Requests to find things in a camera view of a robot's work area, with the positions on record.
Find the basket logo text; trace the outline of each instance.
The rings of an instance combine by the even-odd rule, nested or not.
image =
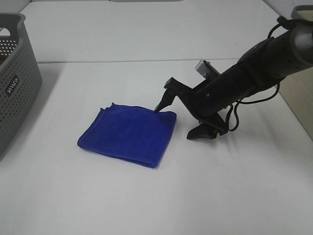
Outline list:
[[[11,82],[9,83],[9,85],[7,86],[7,88],[5,89],[5,93],[8,97],[11,96],[11,94],[13,93],[15,88],[17,87],[19,81],[20,81],[19,78],[15,75],[13,77],[13,79],[11,80]]]

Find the white table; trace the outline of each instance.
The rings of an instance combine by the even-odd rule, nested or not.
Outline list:
[[[278,17],[261,0],[37,1],[21,13],[40,62],[238,59]]]
[[[212,64],[223,71],[234,62]],[[239,129],[213,141],[186,139],[198,123],[176,99],[156,169],[76,145],[100,107],[153,109],[169,77],[202,80],[196,64],[40,65],[43,87],[0,163],[0,234],[311,234],[313,144],[279,95],[239,106]]]

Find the microfiber cloth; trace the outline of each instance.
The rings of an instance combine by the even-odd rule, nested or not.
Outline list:
[[[170,141],[176,122],[173,112],[116,105],[101,109],[78,146],[107,156],[155,168]]]

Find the plastic laundry basket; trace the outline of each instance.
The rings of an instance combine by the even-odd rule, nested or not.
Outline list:
[[[42,78],[21,14],[0,13],[0,159],[27,116]]]

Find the folded towel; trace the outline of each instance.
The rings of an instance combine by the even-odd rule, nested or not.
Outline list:
[[[96,153],[155,168],[170,141],[176,122],[173,112],[112,104],[101,109],[78,146]]]

